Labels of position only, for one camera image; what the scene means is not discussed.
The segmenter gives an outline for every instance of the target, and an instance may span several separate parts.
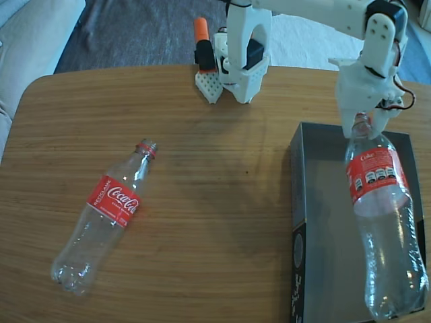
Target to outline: floor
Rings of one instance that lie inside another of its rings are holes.
[[[406,4],[409,12],[410,24],[413,27],[415,33],[418,35],[418,38],[428,56],[428,60],[431,62],[431,32],[427,32],[420,27],[418,22],[420,12],[419,8],[414,5],[411,0],[407,0]]]

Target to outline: white cloth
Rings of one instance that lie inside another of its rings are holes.
[[[31,0],[0,28],[0,159],[23,92],[54,73],[85,5],[85,0]]]
[[[329,58],[357,59],[363,41],[301,17],[272,19],[271,64],[337,71]]]
[[[0,0],[0,28],[27,2],[29,2],[29,0]]]

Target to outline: coca-cola logo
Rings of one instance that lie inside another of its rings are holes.
[[[373,157],[374,157],[374,153],[367,153],[361,156],[361,161],[364,161],[364,160],[367,160],[368,158],[373,158]]]
[[[118,204],[122,205],[124,209],[130,213],[134,213],[136,208],[139,206],[137,199],[132,199],[123,193],[122,187],[113,187],[108,191],[108,197],[114,199]]]

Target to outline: plastic bottle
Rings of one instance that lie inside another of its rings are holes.
[[[102,177],[87,200],[75,231],[54,260],[51,277],[64,290],[84,294],[100,262],[115,246],[140,204],[143,182],[157,146],[144,139]]]
[[[378,321],[423,308],[429,284],[397,152],[371,132],[368,117],[358,114],[345,164],[366,255],[365,303]]]

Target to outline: red bottle label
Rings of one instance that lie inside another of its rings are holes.
[[[346,174],[353,204],[366,193],[386,185],[399,184],[408,188],[397,152],[384,147],[356,156],[347,165]]]
[[[87,204],[125,227],[141,203],[130,188],[109,176],[103,176]]]

